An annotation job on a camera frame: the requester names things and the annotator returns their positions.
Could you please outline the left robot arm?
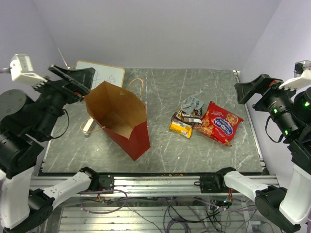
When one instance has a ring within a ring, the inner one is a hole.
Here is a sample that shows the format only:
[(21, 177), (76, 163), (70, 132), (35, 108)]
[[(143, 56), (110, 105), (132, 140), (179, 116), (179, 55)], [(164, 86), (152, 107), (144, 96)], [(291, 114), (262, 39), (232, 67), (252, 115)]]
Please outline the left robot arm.
[(51, 65), (59, 79), (52, 81), (33, 72), (9, 69), (14, 81), (39, 93), (36, 100), (18, 89), (0, 96), (0, 224), (6, 233), (25, 233), (41, 225), (53, 210), (73, 195), (99, 188), (100, 176), (89, 167), (69, 179), (32, 190), (30, 182), (42, 143), (52, 140), (64, 106), (81, 101), (90, 93), (94, 68), (69, 70)]

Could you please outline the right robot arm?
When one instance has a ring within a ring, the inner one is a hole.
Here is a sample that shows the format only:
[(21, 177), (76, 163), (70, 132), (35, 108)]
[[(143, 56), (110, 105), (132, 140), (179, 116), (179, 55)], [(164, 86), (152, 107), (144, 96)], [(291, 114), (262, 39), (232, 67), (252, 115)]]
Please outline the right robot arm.
[(288, 187), (257, 183), (236, 169), (219, 170), (214, 180), (220, 192), (234, 189), (251, 199), (257, 210), (284, 232), (294, 233), (306, 223), (311, 212), (311, 75), (308, 70), (287, 81), (261, 74), (251, 82), (235, 85), (239, 104), (255, 94), (261, 98), (253, 109), (268, 113), (281, 132), (278, 142), (285, 148), (275, 151), (280, 164), (290, 159)]

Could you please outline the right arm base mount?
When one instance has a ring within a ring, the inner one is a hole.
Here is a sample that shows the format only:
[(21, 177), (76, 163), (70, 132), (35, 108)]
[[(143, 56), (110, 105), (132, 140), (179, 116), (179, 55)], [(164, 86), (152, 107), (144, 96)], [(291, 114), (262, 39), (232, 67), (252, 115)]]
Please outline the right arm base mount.
[(228, 188), (225, 186), (221, 175), (206, 175), (199, 179), (201, 193), (225, 193)]

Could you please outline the red paper bag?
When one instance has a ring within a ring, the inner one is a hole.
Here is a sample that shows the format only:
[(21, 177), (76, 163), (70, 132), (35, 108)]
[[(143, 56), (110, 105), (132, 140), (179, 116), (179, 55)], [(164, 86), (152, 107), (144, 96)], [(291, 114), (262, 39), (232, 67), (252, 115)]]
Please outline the red paper bag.
[(84, 100), (89, 116), (133, 161), (150, 148), (146, 107), (134, 93), (103, 82)]

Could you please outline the purple candy packet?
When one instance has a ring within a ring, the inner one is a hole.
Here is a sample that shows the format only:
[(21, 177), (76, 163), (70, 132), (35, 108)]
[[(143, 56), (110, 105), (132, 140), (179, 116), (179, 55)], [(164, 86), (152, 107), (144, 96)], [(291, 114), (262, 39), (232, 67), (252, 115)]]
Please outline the purple candy packet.
[(195, 109), (193, 110), (193, 114), (196, 116), (201, 116), (202, 115), (202, 109)]

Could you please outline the brown candy packet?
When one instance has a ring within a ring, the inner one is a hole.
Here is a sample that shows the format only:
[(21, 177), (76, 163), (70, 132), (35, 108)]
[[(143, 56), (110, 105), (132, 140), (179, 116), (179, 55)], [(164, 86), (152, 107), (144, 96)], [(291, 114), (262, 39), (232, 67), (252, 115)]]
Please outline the brown candy packet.
[(201, 117), (197, 115), (182, 114), (182, 119), (185, 123), (202, 124)]
[(193, 124), (193, 123), (185, 122), (184, 119), (182, 119), (182, 118), (179, 116), (178, 112), (175, 112), (175, 113), (173, 114), (173, 116), (171, 117), (171, 121), (174, 121), (174, 122), (178, 122), (178, 121), (179, 121), (179, 122), (181, 122), (181, 123), (184, 123), (184, 124), (186, 124), (186, 125), (191, 126), (192, 128), (194, 127), (194, 124)]

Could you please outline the silver foil snack packet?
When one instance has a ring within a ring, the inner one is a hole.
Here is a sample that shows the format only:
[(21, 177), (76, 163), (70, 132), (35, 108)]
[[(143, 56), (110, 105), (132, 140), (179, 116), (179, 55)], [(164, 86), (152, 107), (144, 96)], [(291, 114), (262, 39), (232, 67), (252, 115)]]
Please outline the silver foil snack packet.
[(192, 114), (195, 109), (195, 103), (185, 103), (180, 106), (180, 110), (188, 115)]

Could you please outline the red snack packet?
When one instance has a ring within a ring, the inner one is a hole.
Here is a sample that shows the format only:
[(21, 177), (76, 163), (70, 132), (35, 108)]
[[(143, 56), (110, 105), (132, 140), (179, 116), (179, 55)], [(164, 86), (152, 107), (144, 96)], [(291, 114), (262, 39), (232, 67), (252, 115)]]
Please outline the red snack packet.
[(241, 122), (243, 122), (241, 117), (211, 101), (202, 117), (202, 124), (194, 128), (201, 134), (230, 147)]

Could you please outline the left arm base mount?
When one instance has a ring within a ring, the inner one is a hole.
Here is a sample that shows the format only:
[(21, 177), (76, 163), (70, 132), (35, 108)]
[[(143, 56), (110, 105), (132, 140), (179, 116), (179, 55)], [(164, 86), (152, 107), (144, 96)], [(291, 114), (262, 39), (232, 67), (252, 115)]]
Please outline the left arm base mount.
[(99, 185), (98, 185), (98, 190), (106, 190), (108, 194), (113, 193), (114, 189), (114, 177), (111, 175), (100, 175), (99, 176)]

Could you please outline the yellow candy packet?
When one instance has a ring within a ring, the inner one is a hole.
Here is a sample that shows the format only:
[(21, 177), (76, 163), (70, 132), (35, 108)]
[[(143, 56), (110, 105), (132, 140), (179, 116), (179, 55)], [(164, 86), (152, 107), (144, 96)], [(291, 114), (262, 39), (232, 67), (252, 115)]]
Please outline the yellow candy packet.
[(183, 111), (181, 108), (179, 108), (179, 109), (178, 109), (178, 112), (177, 112), (178, 116), (179, 116), (179, 117), (182, 117), (182, 116), (183, 116), (183, 115), (182, 115), (183, 113), (184, 113), (184, 111)]
[(178, 120), (171, 122), (169, 130), (182, 135), (185, 138), (190, 138), (192, 135), (192, 126)]

